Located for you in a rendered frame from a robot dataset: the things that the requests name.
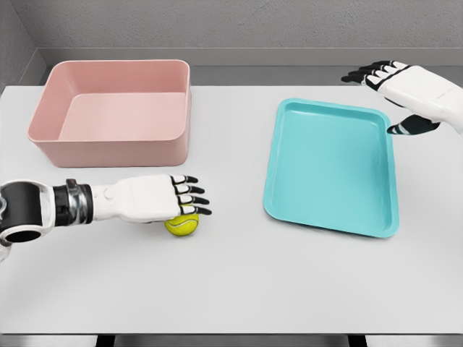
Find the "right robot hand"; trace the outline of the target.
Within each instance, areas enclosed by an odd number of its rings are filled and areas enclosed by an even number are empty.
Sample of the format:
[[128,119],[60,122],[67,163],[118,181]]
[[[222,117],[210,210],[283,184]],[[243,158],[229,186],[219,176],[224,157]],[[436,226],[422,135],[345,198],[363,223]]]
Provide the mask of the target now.
[[341,81],[367,86],[387,101],[411,111],[410,116],[388,128],[389,134],[397,135],[424,134],[446,123],[443,97],[457,85],[422,66],[399,61],[373,62],[349,72]]

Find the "blue rectangular tray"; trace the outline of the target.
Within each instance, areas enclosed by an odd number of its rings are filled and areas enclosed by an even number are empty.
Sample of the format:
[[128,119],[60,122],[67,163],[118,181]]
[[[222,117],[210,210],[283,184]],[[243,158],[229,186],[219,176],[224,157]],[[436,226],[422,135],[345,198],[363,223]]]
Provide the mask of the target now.
[[399,228],[385,113],[289,98],[276,121],[263,193],[277,220],[375,238]]

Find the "yellow tennis ball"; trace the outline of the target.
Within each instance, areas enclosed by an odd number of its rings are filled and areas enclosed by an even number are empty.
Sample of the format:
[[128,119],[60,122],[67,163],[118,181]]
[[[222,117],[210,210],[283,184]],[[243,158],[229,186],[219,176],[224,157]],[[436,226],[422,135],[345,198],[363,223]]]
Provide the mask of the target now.
[[181,215],[164,222],[164,227],[174,236],[188,236],[192,234],[199,224],[199,215]]

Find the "pink rectangular basket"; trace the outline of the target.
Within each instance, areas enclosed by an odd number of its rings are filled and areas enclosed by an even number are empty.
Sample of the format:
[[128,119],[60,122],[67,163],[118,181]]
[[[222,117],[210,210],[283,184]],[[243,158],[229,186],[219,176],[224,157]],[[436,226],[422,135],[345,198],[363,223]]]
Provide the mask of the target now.
[[61,168],[179,166],[188,156],[190,65],[178,59],[63,61],[27,136]]

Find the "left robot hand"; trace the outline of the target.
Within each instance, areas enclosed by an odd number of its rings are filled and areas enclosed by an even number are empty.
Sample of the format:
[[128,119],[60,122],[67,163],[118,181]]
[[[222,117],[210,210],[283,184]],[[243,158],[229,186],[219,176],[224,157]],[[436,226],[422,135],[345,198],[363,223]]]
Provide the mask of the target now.
[[166,221],[182,215],[211,215],[194,176],[156,174],[124,179],[120,217],[130,223]]

